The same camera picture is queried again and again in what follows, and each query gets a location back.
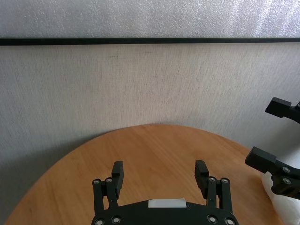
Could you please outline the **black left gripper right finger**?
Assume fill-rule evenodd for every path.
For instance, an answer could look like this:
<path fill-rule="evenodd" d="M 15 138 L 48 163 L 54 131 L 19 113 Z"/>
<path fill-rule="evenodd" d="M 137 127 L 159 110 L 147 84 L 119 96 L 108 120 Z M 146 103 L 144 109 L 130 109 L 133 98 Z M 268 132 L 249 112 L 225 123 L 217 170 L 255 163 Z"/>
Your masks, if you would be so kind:
<path fill-rule="evenodd" d="M 210 176 L 209 170 L 202 160 L 195 161 L 195 180 L 200 189 L 203 198 L 206 200 L 206 206 L 217 208 L 217 197 L 219 199 L 219 208 L 222 210 L 233 210 L 230 180 L 221 178 L 217 180 Z"/>

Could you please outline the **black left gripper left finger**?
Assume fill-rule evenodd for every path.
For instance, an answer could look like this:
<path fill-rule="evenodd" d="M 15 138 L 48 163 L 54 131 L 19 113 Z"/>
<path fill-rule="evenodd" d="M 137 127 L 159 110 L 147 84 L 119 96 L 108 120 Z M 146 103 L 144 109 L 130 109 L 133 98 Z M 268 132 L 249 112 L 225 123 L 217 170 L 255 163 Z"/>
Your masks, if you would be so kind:
<path fill-rule="evenodd" d="M 94 196 L 94 211 L 104 211 L 104 196 L 107 197 L 109 208 L 118 207 L 118 199 L 124 179 L 122 161 L 114 162 L 111 176 L 104 181 L 95 179 L 92 181 Z"/>

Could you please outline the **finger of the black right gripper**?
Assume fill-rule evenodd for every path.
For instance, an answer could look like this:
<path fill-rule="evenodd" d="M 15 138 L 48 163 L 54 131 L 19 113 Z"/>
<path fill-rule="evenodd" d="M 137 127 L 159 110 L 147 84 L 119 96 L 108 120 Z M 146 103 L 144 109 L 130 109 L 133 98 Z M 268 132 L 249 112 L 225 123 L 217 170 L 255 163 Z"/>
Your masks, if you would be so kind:
<path fill-rule="evenodd" d="M 276 156 L 257 147 L 253 147 L 249 152 L 245 164 L 262 173 L 271 174 L 271 190 L 274 194 L 297 200 L 300 198 L 300 170 L 298 168 L 277 160 Z"/>
<path fill-rule="evenodd" d="M 288 118 L 297 123 L 300 123 L 300 103 L 292 106 L 291 102 L 273 97 L 269 105 L 265 109 L 266 113 L 274 115 L 279 118 Z"/>

